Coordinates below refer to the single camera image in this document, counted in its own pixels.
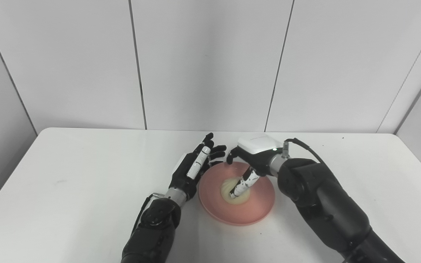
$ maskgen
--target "robot finger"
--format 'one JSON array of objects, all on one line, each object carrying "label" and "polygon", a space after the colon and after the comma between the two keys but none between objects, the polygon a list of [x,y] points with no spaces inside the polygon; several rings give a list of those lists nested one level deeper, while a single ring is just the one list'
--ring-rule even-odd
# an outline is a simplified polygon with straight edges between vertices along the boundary
[{"label": "robot finger", "polygon": [[227,163],[232,164],[234,162],[234,158],[238,157],[238,153],[239,153],[239,147],[235,147],[232,150],[230,150],[227,156]]},{"label": "robot finger", "polygon": [[227,146],[226,145],[217,145],[214,148],[212,148],[212,150],[210,151],[211,154],[216,153],[216,152],[224,152],[227,150]]},{"label": "robot finger", "polygon": [[216,152],[216,153],[211,153],[209,155],[209,160],[214,160],[216,158],[222,158],[225,157],[225,152]]}]

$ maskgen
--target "white dough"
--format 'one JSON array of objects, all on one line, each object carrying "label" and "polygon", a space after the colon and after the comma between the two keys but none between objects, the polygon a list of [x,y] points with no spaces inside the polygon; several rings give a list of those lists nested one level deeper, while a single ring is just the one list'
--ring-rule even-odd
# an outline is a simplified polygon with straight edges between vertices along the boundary
[{"label": "white dough", "polygon": [[246,190],[241,196],[237,198],[231,198],[230,197],[230,191],[237,185],[240,178],[228,178],[227,180],[222,183],[222,186],[220,187],[220,194],[222,195],[222,198],[227,203],[230,203],[231,205],[240,205],[246,201],[248,201],[250,190]]}]

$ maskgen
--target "white table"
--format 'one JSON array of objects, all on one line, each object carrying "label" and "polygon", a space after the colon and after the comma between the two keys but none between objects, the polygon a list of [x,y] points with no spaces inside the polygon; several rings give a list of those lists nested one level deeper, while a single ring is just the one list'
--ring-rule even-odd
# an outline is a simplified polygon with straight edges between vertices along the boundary
[{"label": "white table", "polygon": [[[205,134],[44,130],[0,192],[0,263],[120,262],[145,197],[167,190],[177,160]],[[241,134],[217,132],[215,142],[233,147]],[[310,145],[368,214],[376,233],[407,263],[421,263],[421,163],[399,138],[270,135],[280,141],[297,137]],[[310,157],[296,146],[291,156]],[[182,212],[169,263],[342,261],[278,190],[272,212],[251,226],[215,221],[197,197]],[[241,252],[249,250],[242,258]]]}]

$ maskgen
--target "robotic arm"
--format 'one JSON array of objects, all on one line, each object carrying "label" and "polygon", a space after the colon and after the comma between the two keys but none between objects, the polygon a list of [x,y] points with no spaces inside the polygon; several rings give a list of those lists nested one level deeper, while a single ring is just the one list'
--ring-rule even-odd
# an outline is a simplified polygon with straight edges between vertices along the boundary
[{"label": "robotic arm", "polygon": [[[318,162],[290,158],[289,143],[309,151]],[[344,262],[404,263],[372,230],[365,212],[345,192],[326,163],[302,141],[284,141],[282,148],[268,136],[241,138],[227,156],[241,157],[250,168],[231,191],[235,198],[261,176],[277,177],[279,190],[297,205],[299,213],[323,241],[338,251]]]},{"label": "robotic arm", "polygon": [[[192,153],[182,157],[165,195],[154,193],[145,200],[130,239],[123,249],[121,263],[166,261],[172,248],[175,229],[180,223],[182,207],[194,197],[202,174],[212,165],[222,163],[211,163],[211,160],[225,156],[227,147],[214,147],[212,138],[213,134],[209,133]],[[144,211],[153,196],[157,199]]]}]

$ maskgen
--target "pink plate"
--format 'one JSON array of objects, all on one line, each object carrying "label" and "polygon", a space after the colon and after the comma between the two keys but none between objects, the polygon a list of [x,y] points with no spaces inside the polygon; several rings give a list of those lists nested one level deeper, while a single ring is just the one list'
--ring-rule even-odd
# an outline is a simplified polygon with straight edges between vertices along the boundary
[{"label": "pink plate", "polygon": [[250,188],[248,201],[240,205],[227,203],[220,194],[220,186],[224,180],[232,177],[240,178],[247,168],[246,163],[234,162],[232,165],[219,163],[202,176],[198,190],[199,199],[210,216],[229,225],[247,226],[261,221],[269,214],[276,193],[266,176],[259,178]]}]

